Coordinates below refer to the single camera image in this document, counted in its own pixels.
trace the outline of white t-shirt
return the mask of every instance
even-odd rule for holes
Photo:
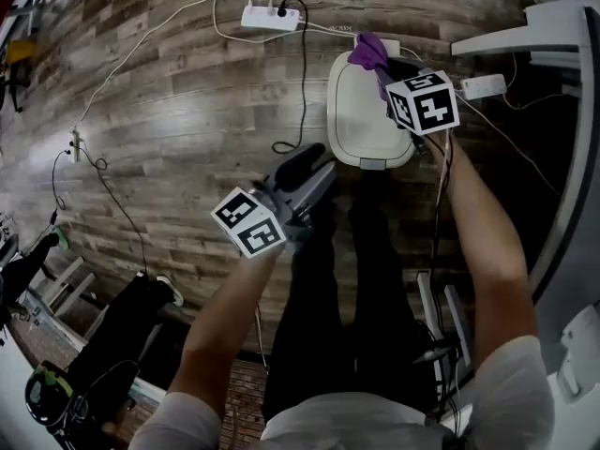
[[[519,337],[504,344],[475,375],[465,448],[543,450],[553,425],[554,403],[539,340]],[[140,427],[129,449],[213,450],[220,427],[217,414],[203,401],[172,393]],[[454,439],[448,429],[405,405],[371,394],[337,393],[277,414],[251,448],[433,450]]]

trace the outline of white shoe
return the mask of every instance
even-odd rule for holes
[[[177,305],[178,307],[182,307],[184,305],[184,295],[181,294],[181,292],[179,292],[171,283],[171,281],[169,280],[168,277],[164,276],[164,275],[159,275],[157,277],[157,281],[160,281],[162,283],[164,283],[165,285],[167,285],[172,292],[172,296],[174,297],[175,301],[173,302],[175,305]]]

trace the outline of wood-grain floor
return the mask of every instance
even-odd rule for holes
[[[109,72],[150,28],[195,0],[57,0],[45,17],[24,113],[8,105],[0,114],[0,210],[19,224],[22,242],[32,242],[54,209],[52,165],[67,148],[68,131]],[[304,0],[310,19],[354,32],[398,38],[453,78],[494,67],[512,72],[511,59],[455,59],[449,43],[523,23],[530,0]],[[240,28],[245,0],[220,0],[222,32],[245,38],[259,32]],[[336,57],[349,50],[345,37],[307,35],[307,120],[305,142],[326,143],[326,87]],[[109,162],[105,181],[142,233],[149,270],[168,275],[186,297],[177,318],[189,320],[218,287],[237,259],[209,211],[235,186],[246,187],[275,156],[275,140],[295,141],[302,112],[300,37],[248,44],[219,37],[211,5],[182,12],[156,31],[97,97],[78,126],[92,158]],[[490,116],[510,122],[498,103]],[[527,164],[491,128],[461,108],[457,135],[490,185],[518,222],[530,264],[543,244],[556,209]],[[560,149],[549,152],[538,133],[518,143],[539,157],[560,186],[566,175]],[[343,318],[352,319],[355,255],[345,216],[360,172],[339,164],[336,275]],[[415,279],[428,268],[437,174],[428,157],[415,156],[392,171],[393,191],[384,204],[390,233],[415,312],[420,314]],[[54,250],[49,265],[64,268],[74,254],[96,272],[92,289],[108,303],[141,268],[138,237],[97,180],[85,158],[66,157],[56,166],[56,191],[67,204],[58,223],[70,252]],[[456,282],[471,304],[469,278],[460,254],[450,209],[442,209],[438,268]],[[285,305],[292,254],[284,253],[262,299],[272,331]]]

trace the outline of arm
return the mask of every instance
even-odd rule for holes
[[[169,393],[199,398],[220,417],[233,359],[242,348],[282,246],[242,258],[191,325]]]
[[[441,148],[442,133],[430,135]],[[441,152],[426,139],[438,162]],[[537,335],[527,264],[517,230],[453,138],[448,197],[475,288],[475,368],[504,343]]]

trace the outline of power strip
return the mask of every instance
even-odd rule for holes
[[[460,82],[465,100],[475,100],[476,98],[493,97],[506,93],[506,82],[501,73],[493,75],[484,75],[465,79]]]
[[[242,26],[251,28],[270,28],[271,30],[293,31],[298,26],[300,10],[286,8],[283,17],[278,16],[274,7],[246,6],[242,14]]]

